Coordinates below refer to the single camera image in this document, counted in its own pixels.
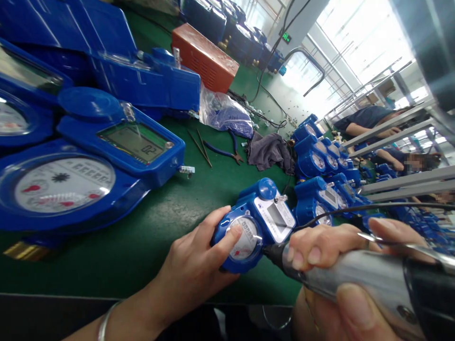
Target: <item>pliers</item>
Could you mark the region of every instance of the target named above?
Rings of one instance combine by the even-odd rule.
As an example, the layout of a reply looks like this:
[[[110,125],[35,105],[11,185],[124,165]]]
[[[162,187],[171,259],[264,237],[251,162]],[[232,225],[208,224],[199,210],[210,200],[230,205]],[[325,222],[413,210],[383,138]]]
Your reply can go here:
[[[214,146],[212,146],[210,143],[208,143],[207,141],[203,141],[202,143],[205,144],[205,146],[207,148],[209,148],[210,150],[212,150],[213,152],[215,153],[218,153],[218,154],[221,154],[221,155],[224,155],[224,156],[230,156],[231,158],[233,158],[237,164],[240,166],[240,163],[239,161],[241,162],[245,162],[243,161],[242,157],[238,154],[237,152],[237,139],[236,139],[236,136],[234,135],[234,133],[232,132],[232,130],[228,129],[228,132],[229,134],[231,135],[232,137],[232,141],[234,142],[234,152],[235,154],[232,154],[232,153],[229,153],[229,152],[226,152],[224,150],[221,150],[221,149],[218,149],[218,148],[215,148]]]

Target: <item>green workbench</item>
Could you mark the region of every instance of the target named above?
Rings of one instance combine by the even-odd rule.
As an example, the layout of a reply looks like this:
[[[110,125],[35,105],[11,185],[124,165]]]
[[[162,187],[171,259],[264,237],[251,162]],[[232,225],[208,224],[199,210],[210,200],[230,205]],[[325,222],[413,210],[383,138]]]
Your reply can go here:
[[[139,15],[125,10],[137,45],[145,51],[153,46],[170,48],[171,38],[162,28]],[[173,28],[174,18],[141,10],[163,25]],[[240,66],[231,89],[251,98],[257,89],[257,69]],[[281,77],[266,75],[263,84],[280,82]],[[277,87],[285,96],[297,96],[284,84]],[[280,122],[284,115],[277,105],[261,91],[254,105],[269,118]],[[308,112],[301,109],[301,116]],[[232,149],[227,132],[218,132],[194,119],[177,121],[165,117],[160,123],[186,143],[185,165],[196,167],[191,179],[176,174],[162,188],[150,192],[124,219],[95,233],[73,238],[59,254],[36,263],[12,260],[0,256],[3,280],[0,292],[57,296],[125,298],[145,286],[160,269],[171,243],[191,231],[209,212],[236,202],[239,192],[263,177],[273,179],[280,190],[288,183],[278,166],[258,172],[245,162],[238,166],[231,158],[208,150],[213,164],[210,168],[190,139],[187,129],[197,138],[202,137],[215,146]],[[276,132],[257,121],[263,135]],[[280,130],[282,136],[293,128]],[[246,161],[241,147],[245,139],[237,138],[239,153]],[[295,205],[294,179],[288,190],[290,207]],[[17,233],[0,233],[0,250],[5,250],[20,239]],[[263,258],[258,266],[239,281],[216,295],[211,301],[232,304],[293,305],[300,285],[285,277],[272,263]]]

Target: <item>red dial marker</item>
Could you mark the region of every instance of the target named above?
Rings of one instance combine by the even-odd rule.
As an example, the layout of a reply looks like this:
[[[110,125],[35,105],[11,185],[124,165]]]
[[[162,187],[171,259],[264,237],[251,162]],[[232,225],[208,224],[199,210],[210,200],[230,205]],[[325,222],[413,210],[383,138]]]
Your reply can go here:
[[[27,192],[33,192],[36,190],[40,190],[40,189],[41,189],[41,187],[39,187],[38,185],[31,185],[29,188],[26,188],[22,192],[27,193]]]

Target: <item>human hand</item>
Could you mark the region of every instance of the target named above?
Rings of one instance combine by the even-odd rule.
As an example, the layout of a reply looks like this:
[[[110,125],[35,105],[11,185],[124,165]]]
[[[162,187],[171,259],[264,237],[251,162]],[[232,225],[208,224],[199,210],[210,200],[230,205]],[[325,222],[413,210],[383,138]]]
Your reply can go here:
[[[427,246],[423,238],[408,225],[391,219],[371,218],[369,225],[377,237],[387,241],[409,242]],[[299,271],[313,267],[329,268],[342,253],[363,249],[368,244],[357,233],[360,230],[349,224],[337,227],[318,225],[306,228],[292,235],[289,258],[292,266]],[[370,243],[371,251],[394,254],[393,249]],[[295,307],[294,317],[305,325],[304,335],[311,333],[312,323],[303,320],[307,312],[306,303],[312,317],[319,326],[317,336],[326,340],[398,340],[374,301],[360,286],[345,283],[338,287],[337,303],[302,289]]]
[[[395,161],[393,164],[393,167],[396,171],[403,171],[404,170],[404,165],[400,161]]]
[[[399,133],[400,131],[401,131],[400,128],[392,127],[390,129],[387,129],[386,131],[383,131],[382,133],[379,133],[376,136],[379,137],[379,138],[386,138],[386,137],[389,137],[389,136],[393,136],[393,135]]]
[[[230,210],[231,206],[225,206],[211,212],[192,232],[174,241],[158,275],[148,285],[150,304],[166,326],[239,278],[219,268],[240,239],[241,226],[233,226],[219,243],[210,246],[215,228]]]

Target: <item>orange metal box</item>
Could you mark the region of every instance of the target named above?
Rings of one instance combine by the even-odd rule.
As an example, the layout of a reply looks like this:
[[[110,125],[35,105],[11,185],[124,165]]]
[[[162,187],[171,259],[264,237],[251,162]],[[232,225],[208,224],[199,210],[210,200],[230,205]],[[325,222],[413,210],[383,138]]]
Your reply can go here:
[[[172,47],[180,49],[182,65],[197,72],[204,86],[226,93],[238,70],[238,63],[189,24],[172,31]]]

